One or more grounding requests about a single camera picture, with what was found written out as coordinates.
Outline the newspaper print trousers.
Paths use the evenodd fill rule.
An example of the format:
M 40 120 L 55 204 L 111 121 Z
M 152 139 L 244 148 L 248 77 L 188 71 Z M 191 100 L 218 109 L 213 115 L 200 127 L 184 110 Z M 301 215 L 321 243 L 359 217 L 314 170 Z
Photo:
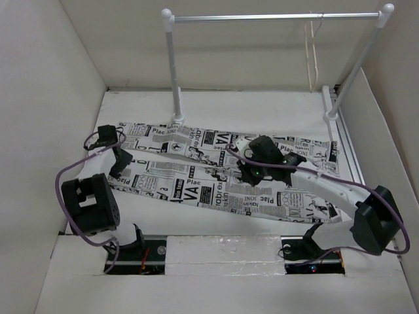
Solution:
M 181 157 L 186 163 L 133 159 L 115 190 L 254 218 L 314 224 L 342 221 L 341 211 L 329 201 L 265 178 L 252 187 L 241 180 L 237 159 L 225 147 L 252 133 L 206 130 L 179 124 L 148 125 L 121 122 L 124 150 Z

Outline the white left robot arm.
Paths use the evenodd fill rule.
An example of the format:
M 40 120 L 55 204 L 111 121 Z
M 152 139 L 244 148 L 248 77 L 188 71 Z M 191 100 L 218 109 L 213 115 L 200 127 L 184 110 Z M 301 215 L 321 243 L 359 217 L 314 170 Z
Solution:
M 122 149 L 126 136 L 122 127 L 99 126 L 84 141 L 89 155 L 60 170 L 54 181 L 58 202 L 73 233 L 93 247 L 118 251 L 115 236 L 103 242 L 90 239 L 102 232 L 113 232 L 120 224 L 117 201 L 108 179 L 119 179 L 133 160 Z

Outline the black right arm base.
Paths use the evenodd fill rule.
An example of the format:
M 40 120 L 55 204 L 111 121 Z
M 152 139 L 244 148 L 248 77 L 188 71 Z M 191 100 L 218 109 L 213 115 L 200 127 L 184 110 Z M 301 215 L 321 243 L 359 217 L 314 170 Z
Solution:
M 327 255 L 312 239 L 321 224 L 315 224 L 304 235 L 281 236 L 278 256 L 284 261 L 286 275 L 345 274 L 339 250 Z

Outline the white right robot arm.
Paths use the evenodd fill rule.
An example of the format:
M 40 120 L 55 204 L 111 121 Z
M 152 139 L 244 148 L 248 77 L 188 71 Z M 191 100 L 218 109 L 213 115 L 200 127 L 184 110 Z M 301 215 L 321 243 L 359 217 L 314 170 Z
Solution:
M 238 159 L 242 180 L 257 186 L 265 177 L 288 187 L 306 190 L 338 207 L 349 220 L 334 224 L 317 222 L 297 246 L 285 249 L 288 260 L 321 259 L 341 249 L 380 256 L 402 255 L 410 250 L 410 239 L 392 193 L 383 186 L 372 189 L 326 174 L 304 156 L 282 154 L 272 138 L 239 138 L 226 145 Z

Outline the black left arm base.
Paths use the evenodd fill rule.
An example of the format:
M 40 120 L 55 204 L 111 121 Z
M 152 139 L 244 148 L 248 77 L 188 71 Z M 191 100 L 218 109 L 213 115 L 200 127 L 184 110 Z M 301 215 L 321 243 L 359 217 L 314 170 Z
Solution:
M 137 241 L 123 245 L 108 275 L 164 275 L 167 237 L 146 236 L 142 247 Z

